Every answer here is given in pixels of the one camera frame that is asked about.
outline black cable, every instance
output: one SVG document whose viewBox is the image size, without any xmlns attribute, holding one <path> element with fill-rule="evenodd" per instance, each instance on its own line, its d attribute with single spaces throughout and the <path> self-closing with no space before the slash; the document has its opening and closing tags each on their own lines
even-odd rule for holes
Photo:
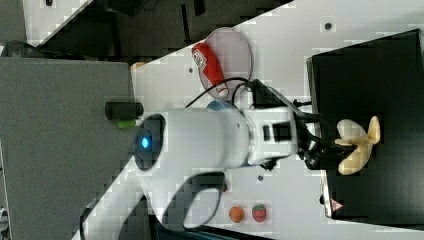
<svg viewBox="0 0 424 240">
<path fill-rule="evenodd" d="M 244 86 L 244 87 L 245 87 L 244 89 L 246 89 L 246 88 L 247 88 L 247 84 L 246 84 L 246 83 L 240 83 L 240 84 L 239 84 L 239 85 L 237 85 L 237 87 L 234 89 L 233 96 L 231 96 L 231 105 L 233 105 L 234 107 L 236 106 L 236 105 L 235 105 L 235 103 L 234 103 L 234 100 L 235 100 L 235 98 L 236 98 L 237 90 L 238 90 L 240 87 L 242 87 L 242 86 Z"/>
<path fill-rule="evenodd" d="M 148 0 L 148 1 L 145 1 L 142 5 L 143 5 L 143 10 L 145 11 L 145 12 L 149 12 L 149 11 L 153 11 L 153 10 L 155 10 L 155 8 L 156 8 L 156 5 L 158 5 L 158 3 L 159 3 L 159 0 L 156 0 L 156 3 L 155 3 L 155 5 L 153 5 L 153 7 L 152 8 L 150 8 L 150 9 L 146 9 L 145 7 L 144 7 L 144 5 L 146 4 L 146 3 L 148 3 L 148 2 L 151 2 L 152 0 Z"/>
<path fill-rule="evenodd" d="M 241 78 L 241 77 L 232 77 L 232 78 L 227 78 L 225 80 L 223 80 L 222 82 L 220 82 L 219 84 L 215 84 L 211 87 L 209 87 L 208 89 L 206 89 L 205 91 L 203 91 L 199 96 L 197 96 L 195 99 L 193 99 L 189 104 L 187 104 L 185 107 L 188 108 L 191 105 L 193 105 L 193 103 L 195 103 L 197 100 L 199 100 L 199 98 L 203 97 L 203 95 L 205 95 L 206 93 L 208 93 L 209 91 L 211 91 L 212 89 L 218 87 L 219 85 L 223 84 L 223 83 L 227 83 L 227 82 L 231 82 L 231 81 L 242 81 L 245 83 L 248 83 L 249 80 L 247 80 L 246 78 Z"/>
</svg>

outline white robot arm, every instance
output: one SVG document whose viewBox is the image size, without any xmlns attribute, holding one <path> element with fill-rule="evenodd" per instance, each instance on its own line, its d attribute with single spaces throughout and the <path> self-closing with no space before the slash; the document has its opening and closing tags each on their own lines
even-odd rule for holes
<svg viewBox="0 0 424 240">
<path fill-rule="evenodd" d="M 118 239 L 143 195 L 166 228 L 198 227 L 215 214 L 225 170 L 265 165 L 298 153 L 298 145 L 305 145 L 299 141 L 305 130 L 297 127 L 299 114 L 293 111 L 298 109 L 268 89 L 261 91 L 255 97 L 262 103 L 269 94 L 279 102 L 274 99 L 275 104 L 255 110 L 186 108 L 147 117 L 129 162 L 81 220 L 73 240 Z"/>
</svg>

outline gray mat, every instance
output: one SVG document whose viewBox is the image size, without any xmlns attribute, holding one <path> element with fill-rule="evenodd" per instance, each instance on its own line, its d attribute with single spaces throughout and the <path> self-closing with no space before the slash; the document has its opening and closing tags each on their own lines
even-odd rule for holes
<svg viewBox="0 0 424 240">
<path fill-rule="evenodd" d="M 131 93 L 124 63 L 0 58 L 0 138 L 12 237 L 70 239 L 126 163 L 135 129 L 104 104 Z"/>
</svg>

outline black floor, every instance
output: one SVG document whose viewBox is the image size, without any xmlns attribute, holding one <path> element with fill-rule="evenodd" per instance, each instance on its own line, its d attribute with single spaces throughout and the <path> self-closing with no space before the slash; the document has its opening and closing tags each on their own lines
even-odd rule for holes
<svg viewBox="0 0 424 240">
<path fill-rule="evenodd" d="M 291 0 L 203 0 L 205 11 L 198 16 L 194 0 L 138 0 L 138 6 L 127 9 L 109 4 L 109 10 L 121 12 L 104 11 L 99 1 L 40 48 L 100 60 L 149 62 Z"/>
</svg>

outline white tabletop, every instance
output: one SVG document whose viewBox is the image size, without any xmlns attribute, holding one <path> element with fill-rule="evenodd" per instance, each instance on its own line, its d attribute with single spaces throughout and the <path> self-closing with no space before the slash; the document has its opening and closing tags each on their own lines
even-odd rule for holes
<svg viewBox="0 0 424 240">
<path fill-rule="evenodd" d="M 330 31 L 324 29 L 333 24 Z M 424 1 L 408 0 L 297 0 L 233 29 L 242 32 L 251 47 L 252 78 L 277 88 L 290 99 L 309 98 L 306 59 L 395 33 L 424 29 Z M 203 91 L 191 47 L 181 49 L 132 71 L 134 93 L 153 112 L 183 107 Z M 205 107 L 204 97 L 194 106 Z M 424 232 L 327 219 L 319 204 L 320 172 L 309 171 L 295 157 L 265 173 L 260 167 L 228 171 L 229 193 L 208 224 L 274 239 L 423 239 Z M 264 181 L 257 180 L 265 175 Z M 265 203 L 268 219 L 258 224 L 251 216 L 255 203 Z M 246 209 L 247 218 L 231 223 L 233 205 Z"/>
<path fill-rule="evenodd" d="M 46 6 L 45 0 L 22 0 L 27 42 L 34 47 L 45 43 L 72 20 L 93 0 L 53 0 Z"/>
</svg>

